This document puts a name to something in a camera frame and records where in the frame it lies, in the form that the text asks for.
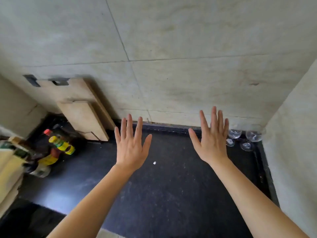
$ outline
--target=wine glass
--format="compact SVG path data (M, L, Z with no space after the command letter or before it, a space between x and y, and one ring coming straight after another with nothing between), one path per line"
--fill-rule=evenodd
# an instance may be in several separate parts
M226 145L232 147L236 144L235 139L239 138L242 134L242 130L237 129L237 125L233 125L231 129L228 130L228 136L231 139L226 139Z
M263 139L263 135L266 134L266 129L260 124L252 124L246 131L245 136L247 140L240 143L240 147L244 151L253 151L254 144L252 142L259 142Z

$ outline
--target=forearm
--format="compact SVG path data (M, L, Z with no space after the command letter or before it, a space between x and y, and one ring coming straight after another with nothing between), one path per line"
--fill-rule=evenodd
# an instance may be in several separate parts
M92 238L132 172L113 166L95 188L50 233L48 238Z
M212 165L254 238L308 237L229 159Z

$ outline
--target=beige wall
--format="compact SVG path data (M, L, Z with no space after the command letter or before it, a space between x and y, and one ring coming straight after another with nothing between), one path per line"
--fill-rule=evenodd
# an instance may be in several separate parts
M317 57L317 0L0 0L0 72L92 76L113 118L266 124Z
M0 132L26 137L47 111L21 89L0 76Z
M317 237L317 60L267 124L263 140L281 209Z

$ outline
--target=finger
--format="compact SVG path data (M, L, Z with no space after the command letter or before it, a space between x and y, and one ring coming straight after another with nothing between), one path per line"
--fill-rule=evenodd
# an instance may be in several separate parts
M120 133L118 127L114 128L114 136L116 137L117 144L121 141Z
M121 120L121 131L120 131L120 134L121 134L121 139L125 139L126 137L126 119L123 118Z
M201 144L200 144L200 142L199 142L199 140L197 138L197 135L196 135L195 131L192 128L189 128L188 132L189 132L189 136L190 136L190 138L192 140L194 149L197 152L198 148L201 147Z
M206 132L208 130L208 124L204 115L204 112L202 110L199 111L200 116L200 127L202 132Z
M228 131L229 131L229 120L228 119L225 119L224 120L224 137L226 138L227 135L228 135Z
M128 122L126 124L126 137L127 138L133 137L132 116L131 116L131 114L128 114Z
M135 140L135 141L141 141L141 137L142 137L142 125L143 125L142 117L139 117L139 118L138 118L137 128L135 129L135 133L134 133L134 140Z
M151 146L151 141L152 141L152 135L148 135L145 138L144 144L143 144L143 148L142 148L142 154L147 157L149 155L149 149Z
M212 110L211 110L210 130L211 130L212 133L218 132L218 119L217 119L217 108L216 108L216 106L212 107Z
M222 134L224 131L224 116L222 110L218 111L218 132Z

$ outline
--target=glass base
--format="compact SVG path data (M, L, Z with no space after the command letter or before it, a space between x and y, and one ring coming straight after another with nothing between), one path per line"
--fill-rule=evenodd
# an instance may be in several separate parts
M236 141L234 139L226 139L226 145L229 147L233 147L236 144Z
M240 147L244 150L244 151L253 151L254 146L252 144L252 142L250 141L245 141L240 143Z

